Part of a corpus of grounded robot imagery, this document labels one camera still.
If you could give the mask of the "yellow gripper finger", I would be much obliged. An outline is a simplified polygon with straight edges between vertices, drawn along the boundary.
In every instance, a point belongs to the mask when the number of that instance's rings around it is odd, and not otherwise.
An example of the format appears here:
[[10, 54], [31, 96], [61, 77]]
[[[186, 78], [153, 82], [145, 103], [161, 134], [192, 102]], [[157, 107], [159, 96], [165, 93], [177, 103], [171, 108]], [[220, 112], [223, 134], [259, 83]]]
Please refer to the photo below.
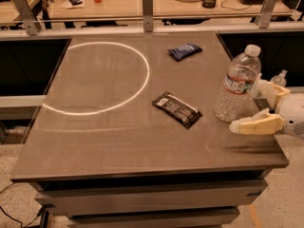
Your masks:
[[256, 97], [256, 106], [258, 109], [275, 109], [284, 97], [291, 94], [288, 88], [266, 80], [259, 80], [256, 88], [258, 91]]
[[232, 121], [229, 130], [241, 135], [273, 135], [284, 128], [285, 121], [279, 114], [263, 109], [252, 117]]

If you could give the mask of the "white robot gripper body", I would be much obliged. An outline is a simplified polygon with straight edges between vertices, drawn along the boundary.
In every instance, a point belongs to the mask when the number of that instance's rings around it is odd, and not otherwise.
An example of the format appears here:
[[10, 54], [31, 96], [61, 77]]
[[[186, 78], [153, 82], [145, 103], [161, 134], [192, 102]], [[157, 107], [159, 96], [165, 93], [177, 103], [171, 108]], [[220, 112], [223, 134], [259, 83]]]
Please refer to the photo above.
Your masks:
[[282, 132], [304, 139], [304, 94], [295, 93], [283, 97], [275, 108], [275, 113], [284, 120]]

